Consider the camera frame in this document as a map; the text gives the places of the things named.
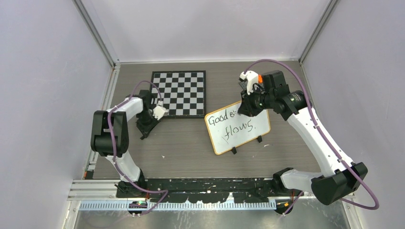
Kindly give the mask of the yellow framed whiteboard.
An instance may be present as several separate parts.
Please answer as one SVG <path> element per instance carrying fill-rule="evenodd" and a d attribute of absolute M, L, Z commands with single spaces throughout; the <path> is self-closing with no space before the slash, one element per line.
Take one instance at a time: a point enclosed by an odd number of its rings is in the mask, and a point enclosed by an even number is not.
<path fill-rule="evenodd" d="M 236 148 L 250 141 L 261 142 L 261 137 L 271 130 L 268 111 L 263 110 L 255 117 L 238 113 L 241 101 L 208 113 L 206 127 L 216 155 L 228 151 L 236 153 Z"/>

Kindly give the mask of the black white checkerboard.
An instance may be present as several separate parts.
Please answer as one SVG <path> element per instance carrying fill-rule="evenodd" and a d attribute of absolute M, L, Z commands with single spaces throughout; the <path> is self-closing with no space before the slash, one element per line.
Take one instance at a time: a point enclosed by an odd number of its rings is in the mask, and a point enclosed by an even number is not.
<path fill-rule="evenodd" d="M 163 98 L 166 118 L 202 118 L 206 109 L 206 71 L 153 71 L 150 87 L 156 101 Z"/>

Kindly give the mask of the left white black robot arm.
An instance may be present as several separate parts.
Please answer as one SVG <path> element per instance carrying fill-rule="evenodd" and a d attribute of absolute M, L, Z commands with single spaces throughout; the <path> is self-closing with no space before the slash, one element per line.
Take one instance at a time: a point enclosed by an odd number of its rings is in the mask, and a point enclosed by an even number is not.
<path fill-rule="evenodd" d="M 166 114 L 163 99 L 148 90 L 129 95 L 123 102 L 108 110 L 94 112 L 90 146 L 94 152 L 106 158 L 116 169 L 121 184 L 128 186 L 134 197 L 142 197 L 147 190 L 144 174 L 129 153 L 128 121 L 137 118 L 136 127 L 141 139 L 149 136 Z"/>

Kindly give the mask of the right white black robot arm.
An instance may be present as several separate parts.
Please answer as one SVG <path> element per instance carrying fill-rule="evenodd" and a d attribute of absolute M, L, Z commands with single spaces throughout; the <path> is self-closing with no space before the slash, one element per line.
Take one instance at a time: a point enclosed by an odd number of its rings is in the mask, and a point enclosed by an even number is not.
<path fill-rule="evenodd" d="M 316 111 L 300 90 L 291 92 L 282 71 L 259 75 L 253 71 L 239 76 L 242 103 L 239 114 L 255 117 L 271 109 L 280 114 L 301 136 L 315 157 L 320 172 L 303 172 L 287 167 L 273 174 L 273 191 L 284 196 L 296 189 L 312 193 L 324 205 L 353 193 L 368 173 L 363 162 L 355 163 L 331 138 Z"/>

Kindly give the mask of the grey lego baseplate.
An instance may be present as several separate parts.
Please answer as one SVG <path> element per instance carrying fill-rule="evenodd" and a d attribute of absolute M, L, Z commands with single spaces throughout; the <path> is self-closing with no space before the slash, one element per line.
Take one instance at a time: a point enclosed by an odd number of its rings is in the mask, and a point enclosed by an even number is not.
<path fill-rule="evenodd" d="M 239 81 L 238 84 L 242 88 L 243 91 L 245 91 L 247 89 L 247 82 Z"/>

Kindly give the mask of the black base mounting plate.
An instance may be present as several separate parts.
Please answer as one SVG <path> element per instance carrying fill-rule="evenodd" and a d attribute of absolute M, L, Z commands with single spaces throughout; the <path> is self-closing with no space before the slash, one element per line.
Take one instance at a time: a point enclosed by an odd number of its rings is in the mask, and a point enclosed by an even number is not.
<path fill-rule="evenodd" d="M 150 178 L 141 182 L 142 190 L 128 182 L 115 184 L 117 198 L 145 198 L 152 203 L 264 203 L 270 197 L 292 199 L 300 191 L 279 189 L 270 178 Z"/>

